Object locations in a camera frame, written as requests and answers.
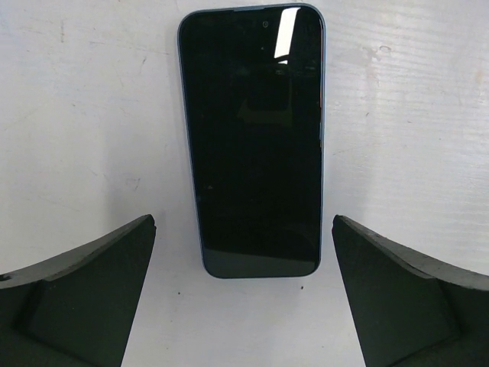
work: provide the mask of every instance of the wood grain texture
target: wood grain texture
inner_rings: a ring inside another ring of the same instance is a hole
[[[176,30],[197,9],[258,3],[0,4],[0,273],[152,213],[125,366],[361,365],[335,214],[489,274],[483,0],[311,1],[328,25],[322,265],[304,279],[205,274]]]

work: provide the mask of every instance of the phone screen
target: phone screen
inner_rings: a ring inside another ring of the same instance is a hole
[[[306,5],[201,11],[180,26],[202,256],[216,277],[319,265],[323,32]]]

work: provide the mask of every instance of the tabletop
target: tabletop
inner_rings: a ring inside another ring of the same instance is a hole
[[[200,258],[176,30],[252,0],[0,2],[0,273],[153,214],[124,367],[363,365],[337,213],[489,274],[486,2],[310,3],[328,43],[314,274],[225,281]]]

